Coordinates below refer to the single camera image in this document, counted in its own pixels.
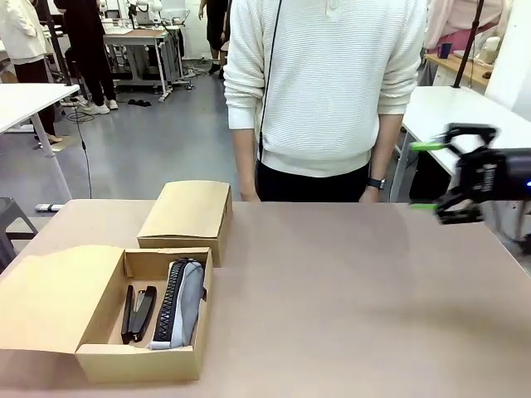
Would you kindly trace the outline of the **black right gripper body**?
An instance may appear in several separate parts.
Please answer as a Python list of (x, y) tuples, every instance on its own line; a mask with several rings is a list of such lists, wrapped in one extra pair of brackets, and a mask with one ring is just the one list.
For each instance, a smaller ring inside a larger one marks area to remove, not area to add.
[(501, 150), (478, 148), (464, 153), (456, 164), (455, 189), (476, 203), (507, 201), (510, 197), (507, 154)]

